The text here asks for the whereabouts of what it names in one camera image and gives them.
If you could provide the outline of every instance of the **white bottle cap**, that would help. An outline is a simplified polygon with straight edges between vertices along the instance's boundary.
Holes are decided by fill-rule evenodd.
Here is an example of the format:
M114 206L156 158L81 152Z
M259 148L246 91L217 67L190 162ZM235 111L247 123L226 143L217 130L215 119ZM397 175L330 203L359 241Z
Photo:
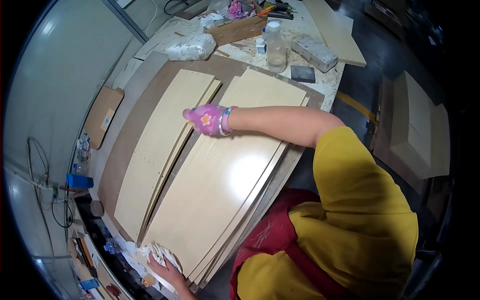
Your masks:
M278 28L280 27L280 23L279 22L269 22L267 24L268 27L271 27L271 28Z

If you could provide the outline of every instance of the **wooden stick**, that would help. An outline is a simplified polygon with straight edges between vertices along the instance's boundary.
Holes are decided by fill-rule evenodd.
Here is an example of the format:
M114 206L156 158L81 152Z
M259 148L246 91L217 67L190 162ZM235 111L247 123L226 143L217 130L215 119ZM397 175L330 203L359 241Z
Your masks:
M178 36L184 36L183 34L178 33L178 32L174 32L174 33L175 33L176 35L178 35ZM222 50L215 49L215 51L218 52L218 53L220 53L220 54L225 55L226 57L230 57L230 54L225 53L225 52L223 52Z

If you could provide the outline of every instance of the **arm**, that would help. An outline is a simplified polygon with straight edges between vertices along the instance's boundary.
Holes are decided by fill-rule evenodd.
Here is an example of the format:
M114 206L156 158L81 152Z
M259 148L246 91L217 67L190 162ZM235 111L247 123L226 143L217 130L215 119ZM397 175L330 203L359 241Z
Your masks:
M147 266L164 280L168 281L168 283L177 290L181 300L198 300L188 288L182 273L180 273L168 259L165 258L165 264L167 267L164 267L155 261L151 252L148 256L150 261L147 262Z
M331 113L319 109L268 106L233 109L228 117L228 126L233 130L263 132L280 140L315 148L325 132L345 124Z
M218 123L221 117L224 132L263 132L277 139L312 148L315 148L324 133L344 126L339 118L328 112L297 106L233 108L230 111L222 106L206 104L184 110L183 116L194 123L196 131L203 134L220 134Z

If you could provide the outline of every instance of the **hand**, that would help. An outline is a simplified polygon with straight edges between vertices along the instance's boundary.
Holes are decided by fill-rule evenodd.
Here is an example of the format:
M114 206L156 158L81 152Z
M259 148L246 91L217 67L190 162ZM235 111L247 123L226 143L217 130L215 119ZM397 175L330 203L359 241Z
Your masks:
M208 134L218 135L222 134L222 131L226 134L232 130L228 126L228 114L235 108L226 108L224 106L216 104L200 105L197 108L186 109L183 111L183 117L194 124L193 129L195 131ZM221 129L218 125L218 119L222 116Z
M150 261L147 262L147 266L168 283L173 285L175 289L179 289L179 287L185 285L185 278L182 273L180 273L168 259L164 258L165 264L167 265L167 267L164 267L156 262L151 252L148 254L148 257L150 258Z

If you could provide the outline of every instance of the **silver bracelet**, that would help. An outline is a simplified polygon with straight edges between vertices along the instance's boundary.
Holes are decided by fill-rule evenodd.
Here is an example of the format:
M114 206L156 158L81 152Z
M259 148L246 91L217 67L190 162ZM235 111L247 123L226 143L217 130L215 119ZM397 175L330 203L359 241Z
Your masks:
M220 114L220 117L218 118L218 129L220 130L220 134L223 135L223 136L227 136L227 135L230 134L229 132L225 133L225 132L223 131L223 128L222 128L223 114L225 113L225 111L226 111L227 109L228 109L228 108L224 108L224 109L222 110L222 113Z

